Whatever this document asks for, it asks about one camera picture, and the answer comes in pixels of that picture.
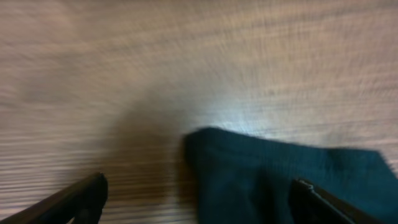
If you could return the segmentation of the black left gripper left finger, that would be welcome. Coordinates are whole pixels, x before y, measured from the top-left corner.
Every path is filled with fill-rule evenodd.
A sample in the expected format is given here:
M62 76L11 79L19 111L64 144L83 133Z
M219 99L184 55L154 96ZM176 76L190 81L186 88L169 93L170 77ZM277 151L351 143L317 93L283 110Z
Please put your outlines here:
M108 181L97 172L1 220L1 224L98 224L107 199Z

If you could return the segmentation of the black t-shirt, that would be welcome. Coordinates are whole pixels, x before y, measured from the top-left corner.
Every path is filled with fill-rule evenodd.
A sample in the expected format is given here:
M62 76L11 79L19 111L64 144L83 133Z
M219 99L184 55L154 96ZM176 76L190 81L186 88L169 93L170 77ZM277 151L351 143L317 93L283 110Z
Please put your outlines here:
M270 141L218 128L185 136L200 223L293 223L295 179L325 189L383 223L397 222L397 177L377 151Z

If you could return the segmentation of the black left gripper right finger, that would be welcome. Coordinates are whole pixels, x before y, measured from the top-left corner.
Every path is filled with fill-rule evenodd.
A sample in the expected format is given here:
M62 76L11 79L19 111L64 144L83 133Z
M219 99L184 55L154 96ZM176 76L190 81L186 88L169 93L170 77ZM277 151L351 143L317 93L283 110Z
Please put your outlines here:
M289 207L295 223L380 223L307 179L292 179Z

